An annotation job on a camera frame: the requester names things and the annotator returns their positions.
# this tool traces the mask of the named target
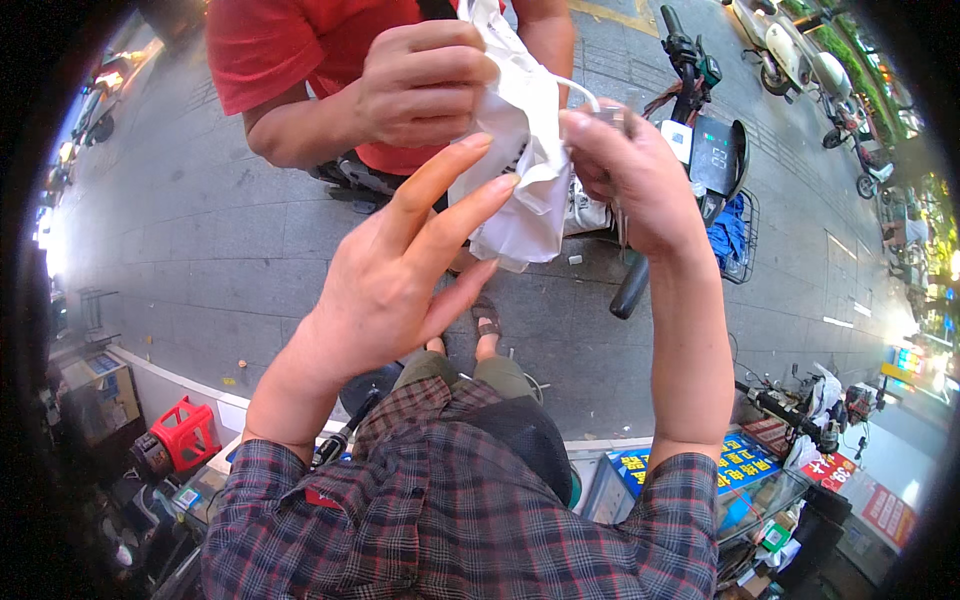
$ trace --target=hand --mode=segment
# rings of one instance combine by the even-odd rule
[[[657,128],[627,110],[625,136],[583,109],[561,111],[564,142],[587,194],[606,203],[619,199],[630,217],[630,245],[655,260],[691,241],[706,242],[684,167]]]
[[[360,78],[357,118],[368,139],[403,148],[440,145],[467,132],[498,75],[472,25],[424,21],[373,40]]]
[[[444,148],[340,243],[308,317],[323,362],[337,378],[382,367],[439,336],[496,271],[495,260],[480,261],[433,293],[464,240],[507,202],[519,181],[514,174],[488,181],[428,220],[433,203],[487,153],[491,140],[477,133]]]

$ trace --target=scooter digital display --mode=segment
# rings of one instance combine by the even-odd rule
[[[732,140],[731,126],[698,116],[690,153],[690,180],[726,197],[736,182],[736,149]]]

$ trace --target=blue cloth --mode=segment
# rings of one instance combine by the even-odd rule
[[[720,270],[727,268],[727,258],[743,262],[747,252],[746,224],[743,222],[743,194],[737,194],[717,215],[707,238],[713,247]]]

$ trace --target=street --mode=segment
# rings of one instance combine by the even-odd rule
[[[763,90],[759,67],[740,57],[748,44],[728,9],[670,4],[723,70],[704,113],[742,120],[752,142],[756,264],[744,285],[724,282],[737,376],[745,365],[785,379],[793,363],[803,373],[815,361],[845,385],[876,376],[888,342],[915,324],[902,284],[887,276],[874,201],[856,194],[861,171],[849,144],[821,146],[830,124],[812,98],[791,106]],[[577,83],[620,101],[637,89],[642,107],[675,81],[651,21],[664,36],[660,2],[570,6]],[[516,24],[512,10],[508,17]],[[130,49],[152,40],[144,25]],[[317,301],[340,239],[365,217],[324,183],[251,152],[240,115],[223,114],[201,38],[176,55],[156,52],[124,93],[116,130],[83,150],[55,215],[71,318],[81,316],[76,290],[117,290],[103,299],[103,318],[122,347],[250,397]],[[582,102],[570,94],[570,106]],[[568,264],[577,254],[583,263]],[[565,439],[653,433],[649,294],[629,321],[608,311],[625,273],[615,247],[568,239],[552,262],[500,272],[485,292],[501,315],[500,351],[549,384],[544,407]],[[475,341],[468,315],[447,332],[461,372],[472,373]],[[696,376],[684,365],[675,374]]]

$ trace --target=handlebar grip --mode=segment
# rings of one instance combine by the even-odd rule
[[[660,14],[663,15],[663,22],[666,23],[666,32],[670,35],[683,35],[684,26],[680,24],[680,18],[677,12],[669,4],[660,7]]]
[[[643,291],[647,289],[647,283],[650,281],[650,262],[647,257],[640,254],[636,257],[634,265],[630,272],[623,278],[620,289],[616,291],[616,296],[610,303],[610,312],[617,319],[626,321],[634,313],[636,303],[643,296]]]

